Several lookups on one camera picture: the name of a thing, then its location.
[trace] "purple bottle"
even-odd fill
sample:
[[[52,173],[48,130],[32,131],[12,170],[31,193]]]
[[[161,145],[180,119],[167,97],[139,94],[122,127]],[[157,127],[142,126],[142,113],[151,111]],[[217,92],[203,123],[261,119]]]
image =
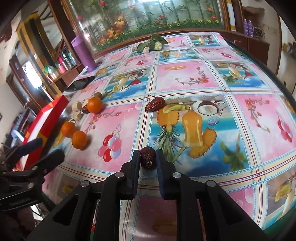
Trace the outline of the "purple bottle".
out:
[[[248,31],[249,31],[249,36],[253,37],[254,25],[250,20],[248,21]]]
[[[249,36],[248,22],[244,19],[244,34]]]
[[[94,61],[91,52],[87,48],[83,37],[81,35],[78,35],[76,38],[74,38],[71,41],[71,44],[73,48],[75,49],[78,57],[80,58],[82,64],[86,68],[87,72],[90,73],[92,72],[96,67],[97,64]]]

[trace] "green leaf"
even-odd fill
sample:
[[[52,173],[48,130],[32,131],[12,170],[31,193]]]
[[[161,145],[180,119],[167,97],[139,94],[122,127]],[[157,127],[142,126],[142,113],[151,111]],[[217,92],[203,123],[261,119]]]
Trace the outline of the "green leaf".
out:
[[[137,53],[142,53],[144,48],[147,47],[148,41],[144,43],[140,43],[137,47]]]
[[[88,6],[92,5],[94,2],[94,0],[89,0],[89,2],[87,3]]]
[[[153,50],[154,50],[155,42],[156,42],[156,41],[154,41],[153,39],[149,39],[149,40],[148,40],[147,47],[149,47],[150,51],[153,51]]]
[[[168,44],[168,42],[163,38],[161,37],[160,35],[158,34],[154,34],[151,36],[151,39],[155,40],[155,41],[158,41],[158,42],[161,42],[162,44]]]

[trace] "black clamp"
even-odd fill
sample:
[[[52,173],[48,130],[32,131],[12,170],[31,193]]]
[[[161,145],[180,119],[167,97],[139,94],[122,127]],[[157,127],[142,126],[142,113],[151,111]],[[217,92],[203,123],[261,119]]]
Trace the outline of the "black clamp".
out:
[[[17,210],[42,202],[44,176],[60,165],[64,157],[62,150],[56,150],[40,159],[30,170],[3,172],[0,176],[0,210]]]
[[[119,240],[120,200],[135,198],[139,170],[140,152],[135,150],[132,160],[124,163],[120,172],[108,176],[105,181],[82,181],[26,240],[89,240],[98,200],[93,240]]]
[[[165,200],[177,201],[177,241],[204,240],[202,225],[207,241],[268,240],[215,181],[201,183],[177,172],[162,150],[156,151],[156,157],[160,194]]]

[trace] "red gift box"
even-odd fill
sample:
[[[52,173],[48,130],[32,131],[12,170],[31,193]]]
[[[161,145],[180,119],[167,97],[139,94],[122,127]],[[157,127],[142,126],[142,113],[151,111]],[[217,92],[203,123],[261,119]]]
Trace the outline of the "red gift box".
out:
[[[30,125],[23,144],[40,137],[43,140],[43,146],[31,152],[29,155],[22,157],[17,164],[17,169],[28,170],[31,165],[39,160],[53,127],[68,103],[67,98],[62,95],[41,109],[36,119]]]

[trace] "wooden cabinet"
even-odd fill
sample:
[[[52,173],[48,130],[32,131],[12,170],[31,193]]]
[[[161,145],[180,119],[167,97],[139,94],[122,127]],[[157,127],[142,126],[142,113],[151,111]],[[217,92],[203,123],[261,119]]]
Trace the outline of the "wooden cabinet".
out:
[[[238,47],[247,50],[251,55],[253,55],[253,57],[264,64],[267,64],[269,43],[257,38],[245,36],[238,32],[220,31],[220,34],[226,40],[231,41]]]

